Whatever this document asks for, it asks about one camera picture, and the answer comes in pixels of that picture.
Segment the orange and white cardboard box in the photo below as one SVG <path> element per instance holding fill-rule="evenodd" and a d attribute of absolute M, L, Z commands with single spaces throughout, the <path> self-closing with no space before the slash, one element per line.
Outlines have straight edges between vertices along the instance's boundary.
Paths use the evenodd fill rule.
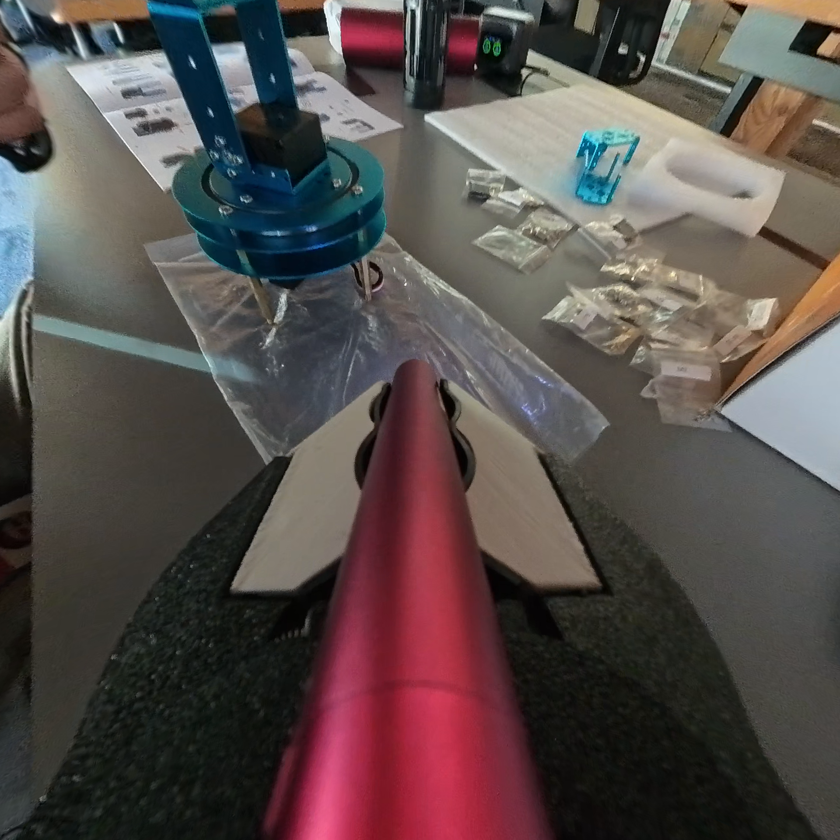
<path fill-rule="evenodd" d="M 839 489 L 839 258 L 722 396 L 720 413 Z"/>

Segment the black bottle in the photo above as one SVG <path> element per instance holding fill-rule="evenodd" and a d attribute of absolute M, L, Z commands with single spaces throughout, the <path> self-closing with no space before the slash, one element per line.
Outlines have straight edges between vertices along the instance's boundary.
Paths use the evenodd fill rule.
<path fill-rule="evenodd" d="M 404 99 L 413 109 L 434 110 L 443 102 L 449 20 L 447 1 L 403 3 Z"/>

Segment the black office chair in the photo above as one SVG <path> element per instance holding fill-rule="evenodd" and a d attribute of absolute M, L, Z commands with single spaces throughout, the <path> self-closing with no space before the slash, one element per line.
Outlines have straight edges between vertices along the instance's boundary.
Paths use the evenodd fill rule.
<path fill-rule="evenodd" d="M 615 87 L 645 79 L 653 64 L 667 1 L 600 1 L 583 71 Z"/>

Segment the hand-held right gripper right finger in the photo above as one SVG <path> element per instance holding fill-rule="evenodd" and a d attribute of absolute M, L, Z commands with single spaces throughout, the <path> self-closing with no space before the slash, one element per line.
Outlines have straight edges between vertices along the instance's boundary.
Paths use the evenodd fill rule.
<path fill-rule="evenodd" d="M 538 449 L 458 385 L 441 385 L 472 456 L 466 499 L 482 552 L 542 594 L 602 592 Z"/>

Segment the white foam sheet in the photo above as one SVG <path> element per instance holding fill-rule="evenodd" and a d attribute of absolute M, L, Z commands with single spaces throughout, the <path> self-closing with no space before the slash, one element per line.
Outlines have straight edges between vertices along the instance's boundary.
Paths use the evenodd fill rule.
<path fill-rule="evenodd" d="M 677 118 L 634 96 L 579 84 L 433 112 L 425 120 L 579 225 L 617 215 L 643 233 L 680 218 L 631 197 L 649 159 L 683 129 Z M 605 206 L 584 203 L 574 194 L 581 165 L 575 154 L 585 131 L 611 129 L 630 130 L 640 143 L 613 200 Z"/>

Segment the red cylindrical case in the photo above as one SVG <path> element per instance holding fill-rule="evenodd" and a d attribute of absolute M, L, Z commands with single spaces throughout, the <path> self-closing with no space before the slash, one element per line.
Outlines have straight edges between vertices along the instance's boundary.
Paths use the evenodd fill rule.
<path fill-rule="evenodd" d="M 331 48 L 351 68 L 403 68 L 403 11 L 328 2 L 323 7 Z M 448 23 L 446 72 L 472 76 L 476 72 L 480 19 L 453 15 Z"/>

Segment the red electric screwdriver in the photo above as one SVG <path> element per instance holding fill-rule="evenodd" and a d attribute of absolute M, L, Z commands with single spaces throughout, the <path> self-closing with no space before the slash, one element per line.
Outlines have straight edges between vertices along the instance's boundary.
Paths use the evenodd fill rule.
<path fill-rule="evenodd" d="M 436 376 L 396 371 L 259 838 L 553 838 Z"/>

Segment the person's left hand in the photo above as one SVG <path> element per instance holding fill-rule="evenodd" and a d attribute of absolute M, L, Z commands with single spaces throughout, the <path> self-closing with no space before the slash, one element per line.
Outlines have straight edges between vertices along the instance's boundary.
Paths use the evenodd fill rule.
<path fill-rule="evenodd" d="M 25 140 L 45 127 L 29 69 L 1 28 L 1 144 Z"/>

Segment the pile of small parts bags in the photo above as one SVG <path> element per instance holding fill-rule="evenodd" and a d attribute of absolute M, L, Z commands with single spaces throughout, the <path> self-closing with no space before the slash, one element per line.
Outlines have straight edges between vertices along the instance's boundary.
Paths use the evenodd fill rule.
<path fill-rule="evenodd" d="M 664 424 L 728 430 L 716 410 L 724 369 L 772 336 L 781 320 L 778 299 L 744 297 L 668 266 L 623 217 L 579 225 L 530 191 L 507 189 L 506 181 L 497 170 L 468 169 L 465 199 L 508 221 L 474 245 L 527 274 L 582 236 L 602 262 L 595 283 L 568 281 L 542 320 L 612 357 L 634 350 L 629 363 L 647 377 L 641 396 L 656 404 Z"/>

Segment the clear plastic bag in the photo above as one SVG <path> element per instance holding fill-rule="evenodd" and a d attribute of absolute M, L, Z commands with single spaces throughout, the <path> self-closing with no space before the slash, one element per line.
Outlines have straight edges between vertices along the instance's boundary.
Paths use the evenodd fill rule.
<path fill-rule="evenodd" d="M 266 463 L 411 359 L 568 462 L 607 429 L 588 399 L 389 236 L 371 256 L 383 280 L 370 300 L 344 268 L 291 290 L 266 286 L 270 321 L 248 279 L 207 258 L 193 234 L 145 250 Z"/>

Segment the blue toy robot arm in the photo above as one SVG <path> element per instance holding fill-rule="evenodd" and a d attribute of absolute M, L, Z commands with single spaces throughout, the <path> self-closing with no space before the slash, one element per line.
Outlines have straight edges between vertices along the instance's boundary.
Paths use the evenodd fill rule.
<path fill-rule="evenodd" d="M 150 20 L 203 150 L 174 175 L 171 193 L 215 264 L 250 282 L 269 323 L 265 281 L 294 288 L 349 267 L 362 298 L 382 271 L 371 252 L 385 232 L 385 174 L 371 152 L 324 136 L 301 110 L 277 2 L 148 2 Z M 206 18 L 231 6 L 257 100 L 239 111 Z"/>

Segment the black device green display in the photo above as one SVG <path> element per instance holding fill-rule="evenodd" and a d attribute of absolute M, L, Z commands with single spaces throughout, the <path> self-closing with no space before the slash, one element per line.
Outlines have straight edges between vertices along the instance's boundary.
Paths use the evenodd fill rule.
<path fill-rule="evenodd" d="M 486 6 L 479 16 L 476 72 L 483 77 L 517 77 L 525 67 L 534 16 L 519 7 Z"/>

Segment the wooden workbench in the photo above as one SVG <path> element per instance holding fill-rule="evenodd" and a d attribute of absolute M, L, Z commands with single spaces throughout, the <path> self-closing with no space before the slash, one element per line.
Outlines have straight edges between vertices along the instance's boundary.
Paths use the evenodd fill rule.
<path fill-rule="evenodd" d="M 720 63 L 740 75 L 710 130 L 771 158 L 785 157 L 838 104 L 838 1 L 743 6 Z"/>

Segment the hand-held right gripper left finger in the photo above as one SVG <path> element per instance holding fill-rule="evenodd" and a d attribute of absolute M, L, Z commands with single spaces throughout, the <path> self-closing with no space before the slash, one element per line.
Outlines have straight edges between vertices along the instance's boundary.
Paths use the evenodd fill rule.
<path fill-rule="evenodd" d="M 361 499 L 357 455 L 388 386 L 375 383 L 294 448 L 234 574 L 232 595 L 302 592 L 342 557 Z"/>

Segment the printed instruction manual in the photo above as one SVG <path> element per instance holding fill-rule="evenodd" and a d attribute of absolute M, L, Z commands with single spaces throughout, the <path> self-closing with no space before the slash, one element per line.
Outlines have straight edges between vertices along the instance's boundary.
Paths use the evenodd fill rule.
<path fill-rule="evenodd" d="M 362 102 L 289 49 L 298 104 L 315 113 L 330 138 L 359 143 L 403 126 Z M 134 157 L 164 191 L 177 168 L 202 148 L 193 118 L 162 50 L 81 62 L 68 72 Z"/>

